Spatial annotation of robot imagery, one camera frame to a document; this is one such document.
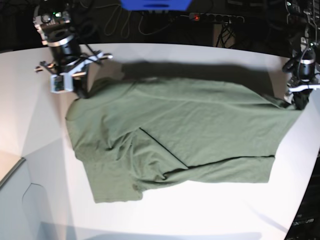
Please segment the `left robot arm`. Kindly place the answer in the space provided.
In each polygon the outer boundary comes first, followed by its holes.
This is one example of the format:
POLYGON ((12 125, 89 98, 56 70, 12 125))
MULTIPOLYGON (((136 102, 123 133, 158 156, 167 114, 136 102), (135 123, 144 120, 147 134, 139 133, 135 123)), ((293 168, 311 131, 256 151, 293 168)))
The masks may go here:
POLYGON ((289 40, 291 58, 282 67, 284 73, 291 75, 285 97, 303 110, 312 91, 320 88, 320 2, 286 0, 285 8, 287 24, 296 30, 289 40))

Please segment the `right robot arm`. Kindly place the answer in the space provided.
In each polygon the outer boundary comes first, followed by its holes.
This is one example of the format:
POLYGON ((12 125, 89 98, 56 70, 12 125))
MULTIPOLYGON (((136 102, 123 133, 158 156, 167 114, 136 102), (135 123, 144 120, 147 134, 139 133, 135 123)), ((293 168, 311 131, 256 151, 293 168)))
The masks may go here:
POLYGON ((54 94, 75 93, 87 99, 88 75, 91 64, 102 65, 104 60, 113 58, 110 53, 82 51, 84 42, 79 27, 73 22, 74 4, 71 0, 42 0, 33 13, 33 25, 47 46, 52 62, 41 61, 35 72, 47 71, 50 74, 50 91, 54 94))

